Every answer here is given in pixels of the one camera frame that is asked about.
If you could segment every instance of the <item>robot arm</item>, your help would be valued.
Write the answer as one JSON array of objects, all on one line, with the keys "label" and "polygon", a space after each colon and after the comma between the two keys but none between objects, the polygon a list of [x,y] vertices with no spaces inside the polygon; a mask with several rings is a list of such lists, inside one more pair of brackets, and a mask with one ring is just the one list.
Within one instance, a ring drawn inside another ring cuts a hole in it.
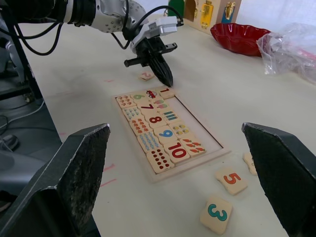
[{"label": "robot arm", "polygon": [[6,3],[18,19],[50,18],[78,27],[88,25],[104,33],[123,32],[137,54],[137,58],[126,60],[125,66],[150,66],[163,84],[173,86],[171,70],[162,54],[173,51],[177,45],[164,45],[160,36],[176,32],[183,19],[178,22],[173,16],[149,22],[144,8],[133,0],[128,0],[128,9],[126,0],[6,0]]}]

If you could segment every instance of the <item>puzzle piece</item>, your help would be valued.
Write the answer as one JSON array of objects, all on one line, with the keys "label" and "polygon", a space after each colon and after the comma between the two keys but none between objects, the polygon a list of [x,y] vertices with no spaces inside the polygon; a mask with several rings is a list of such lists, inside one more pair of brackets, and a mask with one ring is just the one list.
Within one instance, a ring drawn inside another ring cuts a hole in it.
[{"label": "puzzle piece", "polygon": [[152,72],[148,72],[148,71],[143,72],[142,74],[140,74],[138,76],[139,79],[144,80],[144,81],[149,81],[150,79],[152,79],[154,77],[155,77],[155,74]]},{"label": "puzzle piece", "polygon": [[189,153],[177,140],[163,146],[164,150],[169,154],[172,163],[177,164],[190,158]]},{"label": "puzzle piece", "polygon": [[128,121],[132,121],[133,119],[137,119],[137,118],[143,118],[143,115],[141,114],[137,106],[124,108],[122,109],[122,111]]},{"label": "puzzle piece", "polygon": [[133,99],[130,98],[128,95],[123,95],[119,96],[116,98],[119,106],[121,109],[127,108],[127,107],[132,107],[135,106],[136,104],[134,103]]},{"label": "puzzle piece", "polygon": [[167,125],[166,121],[162,119],[162,116],[158,113],[145,116],[145,120],[149,123],[152,129]]},{"label": "puzzle piece", "polygon": [[231,195],[236,195],[248,187],[247,182],[241,179],[230,167],[218,170],[215,173],[215,177]]},{"label": "puzzle piece", "polygon": [[167,124],[181,121],[180,117],[170,107],[160,110],[158,113],[162,115],[162,118],[167,122]]},{"label": "puzzle piece", "polygon": [[249,171],[252,175],[258,175],[250,152],[243,155],[243,161],[248,165]]},{"label": "puzzle piece", "polygon": [[157,98],[161,98],[159,93],[154,90],[146,90],[146,96],[149,101],[155,100]]},{"label": "puzzle piece", "polygon": [[160,143],[163,145],[177,140],[176,135],[174,135],[169,126],[155,128],[154,134],[156,137],[158,137]]},{"label": "puzzle piece", "polygon": [[206,149],[202,146],[201,141],[194,136],[185,136],[180,142],[191,157],[206,153]]},{"label": "puzzle piece", "polygon": [[136,136],[141,135],[145,132],[152,132],[153,130],[149,127],[149,124],[145,121],[145,118],[133,119],[129,122],[130,127],[133,129]]},{"label": "puzzle piece", "polygon": [[217,196],[211,196],[200,215],[203,225],[222,235],[231,216],[233,205]]},{"label": "puzzle piece", "polygon": [[133,93],[130,95],[130,97],[134,100],[135,104],[139,104],[143,102],[146,103],[149,101],[145,91],[139,91],[139,92]]},{"label": "puzzle piece", "polygon": [[158,138],[153,134],[153,132],[146,132],[137,137],[139,144],[142,146],[145,153],[157,149],[159,147],[162,148],[161,144],[158,141]]},{"label": "puzzle piece", "polygon": [[193,135],[183,121],[174,122],[169,125],[177,138],[181,139],[188,135]]},{"label": "puzzle piece", "polygon": [[174,167],[174,163],[171,162],[170,156],[163,148],[148,152],[147,159],[156,174],[162,173]]},{"label": "puzzle piece", "polygon": [[165,100],[161,97],[153,99],[151,102],[153,103],[154,107],[157,109],[158,112],[165,109],[170,109],[168,103],[166,103]]},{"label": "puzzle piece", "polygon": [[137,107],[140,109],[144,116],[150,116],[157,113],[157,109],[154,107],[154,104],[150,101],[137,104]]},{"label": "puzzle piece", "polygon": [[153,90],[159,93],[163,99],[169,99],[175,95],[174,90],[168,86],[160,86]]}]

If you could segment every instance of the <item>white table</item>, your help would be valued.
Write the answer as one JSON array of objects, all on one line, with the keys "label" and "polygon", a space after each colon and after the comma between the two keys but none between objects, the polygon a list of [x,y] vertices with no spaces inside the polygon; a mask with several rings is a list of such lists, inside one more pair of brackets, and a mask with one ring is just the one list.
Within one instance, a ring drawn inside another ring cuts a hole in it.
[{"label": "white table", "polygon": [[[33,35],[47,25],[23,25]],[[53,34],[31,41],[45,51]],[[184,26],[166,36],[179,46],[165,58],[174,88],[232,150],[222,158],[165,181],[152,184],[138,162],[110,97],[159,86],[142,82],[140,66],[125,68],[134,55],[123,51],[111,35],[89,27],[65,25],[56,51],[40,57],[26,50],[62,140],[82,128],[107,122],[111,135],[106,171],[93,210],[103,237],[217,236],[199,222],[210,194],[233,204],[224,237],[286,237],[264,195],[257,176],[242,160],[248,146],[241,125],[253,122],[295,134],[312,152],[315,147],[316,87],[295,74],[264,75],[261,58],[226,51],[211,36]],[[248,180],[248,188],[233,197],[214,178],[224,165]]]}]

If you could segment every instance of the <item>red bowl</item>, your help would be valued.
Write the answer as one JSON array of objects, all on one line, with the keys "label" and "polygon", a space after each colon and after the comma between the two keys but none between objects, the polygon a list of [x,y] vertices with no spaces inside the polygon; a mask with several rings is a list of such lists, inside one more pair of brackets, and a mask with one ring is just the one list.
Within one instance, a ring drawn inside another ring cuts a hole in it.
[{"label": "red bowl", "polygon": [[219,23],[211,28],[211,33],[221,46],[231,52],[261,57],[256,41],[270,31],[249,25]]}]

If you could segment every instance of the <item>blue number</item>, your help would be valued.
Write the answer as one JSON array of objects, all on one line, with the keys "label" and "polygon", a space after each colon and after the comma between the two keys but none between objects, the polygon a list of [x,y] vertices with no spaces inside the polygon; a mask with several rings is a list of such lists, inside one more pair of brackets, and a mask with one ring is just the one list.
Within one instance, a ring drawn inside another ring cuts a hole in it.
[{"label": "blue number", "polygon": [[217,219],[219,219],[220,221],[226,221],[227,220],[227,212],[222,210],[222,213],[223,213],[223,216],[221,216],[220,212],[219,211],[216,211],[215,213],[213,212],[213,209],[216,208],[216,205],[215,204],[211,204],[207,211],[208,211],[208,214],[211,216],[211,217],[217,217]]},{"label": "blue number", "polygon": [[161,137],[172,137],[173,133],[170,130],[166,130],[163,133],[160,133],[159,136]]}]

